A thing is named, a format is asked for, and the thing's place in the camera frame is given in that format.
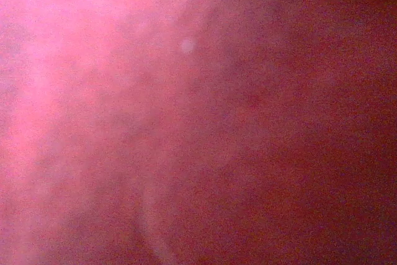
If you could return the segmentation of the red brown paper bag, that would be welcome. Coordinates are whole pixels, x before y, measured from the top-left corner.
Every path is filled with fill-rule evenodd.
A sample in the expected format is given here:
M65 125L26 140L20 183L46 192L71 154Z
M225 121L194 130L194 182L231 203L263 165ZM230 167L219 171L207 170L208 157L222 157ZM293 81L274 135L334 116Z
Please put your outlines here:
M396 0L1 0L2 264L395 264Z

